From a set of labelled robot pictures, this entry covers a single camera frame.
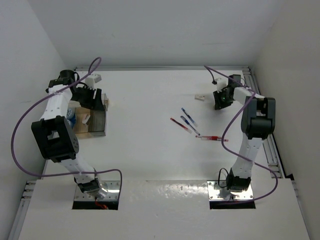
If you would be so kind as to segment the pink stapler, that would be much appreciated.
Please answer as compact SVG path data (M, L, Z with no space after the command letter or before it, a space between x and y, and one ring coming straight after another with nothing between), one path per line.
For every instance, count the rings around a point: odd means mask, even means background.
M90 114L86 114L83 118L82 118L82 123L84 124L84 125L87 125L88 124L88 121L90 120L90 117L91 117L91 115Z

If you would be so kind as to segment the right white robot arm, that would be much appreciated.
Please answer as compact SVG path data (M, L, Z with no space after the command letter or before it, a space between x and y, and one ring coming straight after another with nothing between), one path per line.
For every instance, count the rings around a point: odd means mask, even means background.
M233 192L246 191L251 183L252 167L259 148L275 130L276 100L255 94L250 88L231 85L214 91L213 96L215 110L227 108L233 102L242 104L242 143L226 177L225 188Z

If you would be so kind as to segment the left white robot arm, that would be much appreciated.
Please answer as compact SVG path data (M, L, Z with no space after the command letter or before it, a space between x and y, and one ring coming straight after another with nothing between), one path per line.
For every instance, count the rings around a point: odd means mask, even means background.
M51 97L40 120L31 124L31 130L44 159L65 167L83 194L102 200L108 188L95 168L79 155L78 138L67 120L70 101L89 110L106 110L102 90L94 87L102 78L99 74L90 74L84 82L79 79L75 71L66 69L49 82L46 92Z

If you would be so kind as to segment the blue refill pen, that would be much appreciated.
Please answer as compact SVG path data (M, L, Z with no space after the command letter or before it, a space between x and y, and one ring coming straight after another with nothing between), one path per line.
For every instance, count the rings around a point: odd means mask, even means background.
M181 110L183 111L183 113L188 117L188 119L195 124L196 122L193 120L193 118L187 113L187 111L182 107Z

